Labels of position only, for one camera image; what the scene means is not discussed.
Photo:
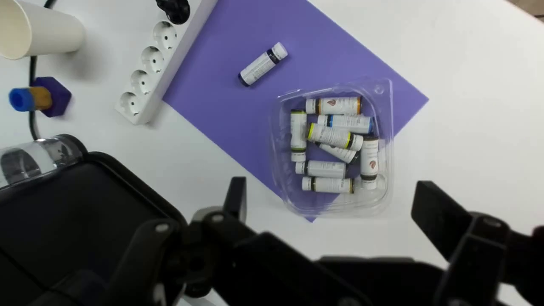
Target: plastic container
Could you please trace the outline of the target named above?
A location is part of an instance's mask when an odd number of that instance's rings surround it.
[[[346,178],[355,178],[353,193],[317,193],[300,188],[300,176],[290,161],[290,118],[292,108],[304,108],[305,98],[350,96],[363,98],[362,115],[373,117],[372,134],[379,137],[379,173],[375,188],[367,188],[360,178],[358,156],[346,164]],[[307,113],[307,123],[316,122],[316,113]],[[290,208],[304,217],[316,215],[367,215],[375,214],[389,202],[392,176],[392,83],[389,79],[367,79],[360,83],[334,84],[317,89],[294,89],[278,95],[270,117],[271,176],[278,195]],[[317,144],[307,142],[307,159],[338,161]]]

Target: white power strip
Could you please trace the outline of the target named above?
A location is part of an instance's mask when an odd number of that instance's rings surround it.
[[[159,20],[152,37],[141,47],[141,55],[120,93],[115,108],[132,123],[152,118],[176,69],[215,6],[215,0],[188,0],[190,16],[181,25]]]

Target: bottle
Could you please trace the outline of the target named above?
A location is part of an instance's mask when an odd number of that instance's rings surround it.
[[[363,115],[319,115],[317,123],[358,134],[370,134],[373,118]]]
[[[243,84],[251,86],[287,55],[288,52],[283,44],[277,42],[273,47],[266,49],[254,61],[251,61],[244,69],[241,69],[237,78]]]
[[[375,135],[367,135],[360,149],[360,178],[373,180],[377,176],[377,149],[379,139]]]
[[[302,176],[302,190],[322,193],[353,193],[351,178]]]
[[[290,110],[290,149],[305,149],[305,112]]]
[[[362,147],[363,137],[348,130],[309,123],[307,140],[358,151]]]
[[[343,113],[358,115],[362,113],[362,96],[319,96],[305,98],[307,113]]]
[[[345,176],[345,163],[309,159],[305,163],[295,163],[294,171],[297,174],[309,174],[309,176],[343,178]]]
[[[341,159],[343,163],[351,163],[355,159],[356,151],[343,149],[329,144],[319,144],[319,147],[334,157]]]

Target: purple paper sheet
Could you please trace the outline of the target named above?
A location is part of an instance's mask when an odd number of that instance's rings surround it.
[[[254,86],[237,71],[275,42],[290,52]],[[413,84],[305,0],[219,0],[164,100],[270,190],[268,118],[277,95],[362,78],[389,78],[394,132],[426,101]],[[333,197],[322,197],[322,207]]]

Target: white table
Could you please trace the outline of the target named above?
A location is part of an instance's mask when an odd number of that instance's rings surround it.
[[[394,190],[384,212],[307,222],[173,108],[164,105],[151,125],[134,127],[115,113],[112,100],[100,98],[103,79],[122,64],[122,45],[130,45],[122,30],[137,23],[137,8],[144,6],[115,11],[125,1],[59,0],[56,8],[78,15],[90,37],[79,54],[39,59],[39,74],[57,76],[74,93],[66,117],[39,118],[39,129],[42,135],[74,134],[90,149],[113,154],[186,217],[220,203],[229,178],[246,174],[248,224],[278,234],[311,258],[407,254],[445,265],[407,215],[414,181],[426,178],[467,208],[494,214],[521,232],[544,224],[544,25],[509,3],[312,0],[430,101],[394,139]],[[115,4],[101,11],[103,21],[91,21],[107,3]],[[118,15],[122,28],[108,37],[103,28]],[[3,96],[25,79],[27,61],[0,61]],[[1,146],[30,139],[27,117],[5,101],[0,130]],[[508,287],[501,297],[523,304]]]

